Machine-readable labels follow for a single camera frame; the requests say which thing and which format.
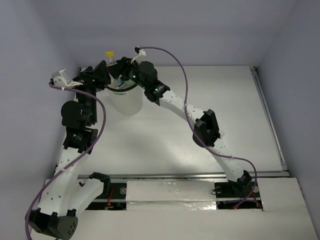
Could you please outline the clear bottle yellow cap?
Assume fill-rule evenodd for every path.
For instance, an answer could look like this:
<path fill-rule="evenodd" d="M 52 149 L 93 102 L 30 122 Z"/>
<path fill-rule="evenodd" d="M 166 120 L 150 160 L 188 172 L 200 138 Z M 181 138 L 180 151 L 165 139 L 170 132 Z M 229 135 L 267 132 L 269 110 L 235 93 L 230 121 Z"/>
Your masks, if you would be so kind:
<path fill-rule="evenodd" d="M 114 52 L 113 51 L 107 51 L 105 53 L 105 55 L 107 57 L 106 65 L 108 67 L 113 66 L 117 63 L 117 61 L 114 59 Z"/>

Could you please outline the clear bottle lemon label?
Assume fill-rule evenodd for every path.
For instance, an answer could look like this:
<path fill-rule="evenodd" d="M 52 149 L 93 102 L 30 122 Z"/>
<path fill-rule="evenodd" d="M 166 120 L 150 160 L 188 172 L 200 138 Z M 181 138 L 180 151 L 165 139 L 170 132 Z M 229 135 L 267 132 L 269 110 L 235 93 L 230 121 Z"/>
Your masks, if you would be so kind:
<path fill-rule="evenodd" d="M 132 80 L 123 81 L 121 79 L 114 79 L 110 85 L 113 89 L 124 90 L 132 87 L 135 83 Z"/>

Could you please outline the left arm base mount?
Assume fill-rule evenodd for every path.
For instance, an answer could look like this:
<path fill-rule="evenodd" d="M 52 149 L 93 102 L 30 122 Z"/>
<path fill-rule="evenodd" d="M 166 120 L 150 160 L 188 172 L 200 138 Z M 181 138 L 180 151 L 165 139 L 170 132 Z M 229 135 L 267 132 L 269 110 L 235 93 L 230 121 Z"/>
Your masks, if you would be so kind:
<path fill-rule="evenodd" d="M 108 194 L 102 194 L 93 200 L 86 210 L 122 211 L 127 208 L 127 183 L 112 182 Z"/>

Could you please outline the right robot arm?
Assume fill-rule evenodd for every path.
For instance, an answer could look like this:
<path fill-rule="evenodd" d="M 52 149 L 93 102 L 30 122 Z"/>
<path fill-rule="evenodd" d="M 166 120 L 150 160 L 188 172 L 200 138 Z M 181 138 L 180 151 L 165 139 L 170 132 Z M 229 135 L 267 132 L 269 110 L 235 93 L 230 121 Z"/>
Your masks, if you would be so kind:
<path fill-rule="evenodd" d="M 226 147 L 213 110 L 201 110 L 186 103 L 158 79 L 158 72 L 149 61 L 137 62 L 123 57 L 108 64 L 107 69 L 113 79 L 133 81 L 144 90 L 144 95 L 150 102 L 185 120 L 192 130 L 193 141 L 207 149 L 223 169 L 230 182 L 231 192 L 235 196 L 242 196 L 248 191 L 252 177 Z"/>

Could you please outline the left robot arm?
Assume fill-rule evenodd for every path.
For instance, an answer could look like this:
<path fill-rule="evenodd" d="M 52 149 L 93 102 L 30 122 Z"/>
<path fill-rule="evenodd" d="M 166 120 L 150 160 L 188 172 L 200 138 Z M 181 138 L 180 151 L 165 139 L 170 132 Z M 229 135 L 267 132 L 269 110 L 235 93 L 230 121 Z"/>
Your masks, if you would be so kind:
<path fill-rule="evenodd" d="M 74 92 L 73 100 L 65 102 L 60 110 L 65 139 L 54 174 L 35 196 L 25 215 L 24 229 L 27 239 L 31 231 L 69 240 L 78 226 L 79 216 L 96 198 L 110 194 L 108 175 L 94 172 L 88 183 L 78 184 L 78 176 L 95 144 L 103 134 L 107 114 L 97 92 L 111 83 L 107 63 L 102 60 L 89 66 L 75 78 L 67 77 L 65 70 L 51 75 L 49 87 Z"/>

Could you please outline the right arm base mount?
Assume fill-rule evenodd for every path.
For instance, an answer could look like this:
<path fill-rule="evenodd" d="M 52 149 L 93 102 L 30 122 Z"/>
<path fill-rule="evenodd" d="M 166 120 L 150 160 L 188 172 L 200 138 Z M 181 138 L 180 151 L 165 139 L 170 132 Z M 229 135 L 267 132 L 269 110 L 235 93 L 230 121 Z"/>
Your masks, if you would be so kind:
<path fill-rule="evenodd" d="M 263 209 L 260 190 L 254 181 L 244 192 L 237 192 L 230 182 L 215 182 L 210 193 L 218 210 Z"/>

